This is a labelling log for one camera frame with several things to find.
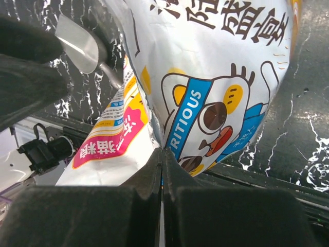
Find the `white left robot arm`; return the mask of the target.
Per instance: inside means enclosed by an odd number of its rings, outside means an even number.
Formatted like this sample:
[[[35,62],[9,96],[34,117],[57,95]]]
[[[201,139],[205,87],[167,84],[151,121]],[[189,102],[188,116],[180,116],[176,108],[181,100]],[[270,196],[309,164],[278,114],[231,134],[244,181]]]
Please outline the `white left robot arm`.
[[[63,49],[54,34],[1,16],[1,131],[68,95],[66,81],[47,63]],[[40,139],[41,128],[47,141]],[[70,139],[49,140],[41,123],[35,139],[1,156],[1,191],[44,174],[74,154]]]

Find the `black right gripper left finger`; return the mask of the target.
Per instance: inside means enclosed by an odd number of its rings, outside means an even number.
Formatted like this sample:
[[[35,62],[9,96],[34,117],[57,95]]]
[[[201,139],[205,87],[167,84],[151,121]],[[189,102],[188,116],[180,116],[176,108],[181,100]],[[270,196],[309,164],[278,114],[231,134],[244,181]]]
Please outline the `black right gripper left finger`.
[[[162,150],[120,186],[34,186],[14,201],[1,246],[159,246]]]

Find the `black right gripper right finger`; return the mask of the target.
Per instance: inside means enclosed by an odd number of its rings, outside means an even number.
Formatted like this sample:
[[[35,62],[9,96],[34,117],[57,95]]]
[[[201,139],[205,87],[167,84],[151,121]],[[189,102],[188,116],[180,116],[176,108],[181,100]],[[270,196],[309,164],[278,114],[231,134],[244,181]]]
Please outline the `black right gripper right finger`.
[[[162,157],[166,246],[318,246],[301,204],[263,188],[203,187]]]

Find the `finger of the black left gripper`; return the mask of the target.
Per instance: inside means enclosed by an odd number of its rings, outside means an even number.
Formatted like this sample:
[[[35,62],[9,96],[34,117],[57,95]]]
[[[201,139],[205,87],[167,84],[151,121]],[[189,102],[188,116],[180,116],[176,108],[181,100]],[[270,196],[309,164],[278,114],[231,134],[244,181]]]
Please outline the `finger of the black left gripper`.
[[[67,94],[56,69],[1,55],[1,131]]]
[[[1,15],[1,54],[45,64],[62,53],[62,45],[54,34]]]

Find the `pink white pet food bag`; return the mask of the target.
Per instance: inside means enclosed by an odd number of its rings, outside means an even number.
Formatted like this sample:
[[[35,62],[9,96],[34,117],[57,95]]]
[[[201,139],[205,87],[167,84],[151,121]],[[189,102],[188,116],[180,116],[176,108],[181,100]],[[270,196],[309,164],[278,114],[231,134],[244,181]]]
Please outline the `pink white pet food bag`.
[[[252,143],[289,67],[302,1],[102,1],[123,83],[59,186],[117,186],[158,147],[191,176]]]

